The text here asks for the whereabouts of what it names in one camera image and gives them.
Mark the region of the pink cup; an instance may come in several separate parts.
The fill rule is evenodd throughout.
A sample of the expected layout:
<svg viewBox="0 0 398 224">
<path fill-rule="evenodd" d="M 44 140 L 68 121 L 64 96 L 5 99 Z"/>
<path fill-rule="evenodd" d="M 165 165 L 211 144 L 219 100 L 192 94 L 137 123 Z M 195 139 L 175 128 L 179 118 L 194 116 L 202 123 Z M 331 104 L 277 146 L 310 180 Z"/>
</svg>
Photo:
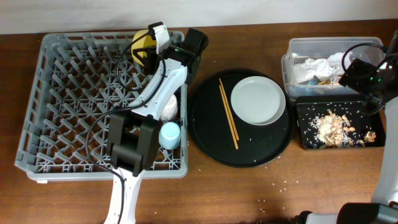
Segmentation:
<svg viewBox="0 0 398 224">
<path fill-rule="evenodd" d="M 177 103 L 177 97 L 175 95 L 172 95 L 165 105 L 164 109 L 162 110 L 160 114 L 160 119 L 162 121 L 168 122 L 173 120 L 178 112 L 178 103 Z"/>
</svg>

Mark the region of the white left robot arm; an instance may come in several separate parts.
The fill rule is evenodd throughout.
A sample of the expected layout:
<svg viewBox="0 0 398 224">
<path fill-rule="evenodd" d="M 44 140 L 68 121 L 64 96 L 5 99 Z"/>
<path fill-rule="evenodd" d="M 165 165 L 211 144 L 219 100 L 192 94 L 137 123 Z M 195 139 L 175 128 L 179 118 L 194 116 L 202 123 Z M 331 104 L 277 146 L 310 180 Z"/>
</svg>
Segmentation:
<svg viewBox="0 0 398 224">
<path fill-rule="evenodd" d="M 144 174 L 159 149 L 160 116 L 172 95 L 190 83 L 198 69 L 205 44 L 170 44 L 156 47 L 130 45 L 135 62 L 153 77 L 131 105 L 103 113 L 109 119 L 107 154 L 113 174 L 113 191 L 106 223 L 134 223 L 137 196 Z"/>
</svg>

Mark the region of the blue cup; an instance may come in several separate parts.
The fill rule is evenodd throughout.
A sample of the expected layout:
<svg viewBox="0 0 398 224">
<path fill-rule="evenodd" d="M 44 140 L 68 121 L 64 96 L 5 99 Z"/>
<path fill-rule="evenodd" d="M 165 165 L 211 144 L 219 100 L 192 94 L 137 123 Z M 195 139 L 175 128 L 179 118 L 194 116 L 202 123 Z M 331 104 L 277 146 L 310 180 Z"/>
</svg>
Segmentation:
<svg viewBox="0 0 398 224">
<path fill-rule="evenodd" d="M 180 145 L 180 126 L 174 122 L 164 123 L 159 132 L 159 144 L 168 150 L 176 149 Z"/>
</svg>

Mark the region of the wooden chopstick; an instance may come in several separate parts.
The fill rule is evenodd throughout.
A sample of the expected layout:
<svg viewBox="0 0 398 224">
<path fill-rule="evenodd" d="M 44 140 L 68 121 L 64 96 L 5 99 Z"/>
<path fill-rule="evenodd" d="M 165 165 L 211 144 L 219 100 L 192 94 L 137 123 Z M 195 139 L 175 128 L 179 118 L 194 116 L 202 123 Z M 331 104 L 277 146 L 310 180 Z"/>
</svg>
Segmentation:
<svg viewBox="0 0 398 224">
<path fill-rule="evenodd" d="M 238 135 L 238 132 L 237 132 L 237 129 L 236 129 L 236 125 L 234 123 L 234 119 L 233 119 L 233 115 L 232 115 L 232 112 L 231 112 L 231 108 L 229 106 L 228 98 L 227 98 L 226 92 L 224 90 L 224 86 L 223 86 L 223 82 L 222 82 L 221 78 L 219 78 L 219 82 L 220 82 L 220 87 L 221 87 L 221 94 L 223 95 L 223 100 L 224 100 L 224 102 L 226 104 L 226 110 L 227 110 L 227 113 L 228 113 L 228 118 L 231 121 L 231 127 L 232 127 L 232 130 L 233 130 L 233 133 L 234 133 L 234 137 L 235 137 L 235 140 L 238 141 L 239 140 L 239 135 Z"/>
<path fill-rule="evenodd" d="M 224 93 L 223 93 L 221 85 L 219 85 L 219 90 L 220 90 L 220 94 L 221 94 L 221 97 L 222 97 L 222 100 L 223 100 L 223 106 L 224 106 L 224 110 L 225 110 L 226 117 L 227 117 L 227 120 L 228 120 L 229 129 L 231 131 L 231 135 L 232 135 L 232 138 L 233 138 L 234 147 L 235 147 L 235 150 L 238 150 L 239 149 L 238 143 L 237 143 L 236 136 L 235 136 L 235 133 L 234 133 L 234 129 L 233 129 L 233 125 L 232 125 L 232 122 L 231 122 L 231 118 L 230 118 L 230 115 L 229 115 L 229 112 L 228 112 L 228 108 L 227 108 L 227 104 L 226 104 L 226 98 L 224 97 Z"/>
</svg>

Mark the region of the white plate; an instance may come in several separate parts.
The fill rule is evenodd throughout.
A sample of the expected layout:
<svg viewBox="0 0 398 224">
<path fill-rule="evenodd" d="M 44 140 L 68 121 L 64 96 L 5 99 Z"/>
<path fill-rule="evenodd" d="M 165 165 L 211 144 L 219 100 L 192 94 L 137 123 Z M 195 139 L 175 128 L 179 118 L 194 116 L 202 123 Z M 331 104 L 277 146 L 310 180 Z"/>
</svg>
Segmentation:
<svg viewBox="0 0 398 224">
<path fill-rule="evenodd" d="M 277 121 L 285 110 L 286 99 L 281 87 L 270 78 L 251 76 L 233 88 L 230 103 L 244 122 L 264 126 Z"/>
</svg>

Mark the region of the yellow bowl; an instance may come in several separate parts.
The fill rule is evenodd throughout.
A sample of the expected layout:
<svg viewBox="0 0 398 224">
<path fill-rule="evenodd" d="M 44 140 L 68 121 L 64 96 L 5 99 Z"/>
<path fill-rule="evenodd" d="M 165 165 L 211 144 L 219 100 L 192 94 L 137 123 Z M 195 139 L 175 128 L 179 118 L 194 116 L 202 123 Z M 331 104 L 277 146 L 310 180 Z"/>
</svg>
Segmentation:
<svg viewBox="0 0 398 224">
<path fill-rule="evenodd" d="M 144 63 L 142 62 L 141 59 L 139 59 L 133 54 L 133 50 L 147 48 L 147 47 L 156 47 L 157 45 L 157 42 L 153 40 L 150 35 L 146 35 L 147 32 L 148 30 L 138 31 L 133 37 L 133 41 L 136 40 L 136 42 L 131 46 L 131 54 L 133 60 L 141 66 L 144 66 Z"/>
</svg>

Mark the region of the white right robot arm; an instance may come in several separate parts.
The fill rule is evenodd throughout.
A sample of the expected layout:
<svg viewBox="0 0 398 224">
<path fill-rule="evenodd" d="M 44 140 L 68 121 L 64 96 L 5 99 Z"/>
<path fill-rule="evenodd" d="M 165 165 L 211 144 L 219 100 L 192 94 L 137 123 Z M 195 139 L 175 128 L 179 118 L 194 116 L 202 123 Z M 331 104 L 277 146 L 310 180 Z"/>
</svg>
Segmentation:
<svg viewBox="0 0 398 224">
<path fill-rule="evenodd" d="M 385 108 L 386 141 L 376 191 L 370 203 L 346 203 L 338 213 L 321 214 L 303 211 L 291 223 L 397 223 L 397 32 L 388 46 L 379 47 L 384 59 L 371 65 L 355 59 L 349 67 L 342 65 L 344 75 L 339 84 L 363 95 L 363 105 L 372 111 Z"/>
</svg>

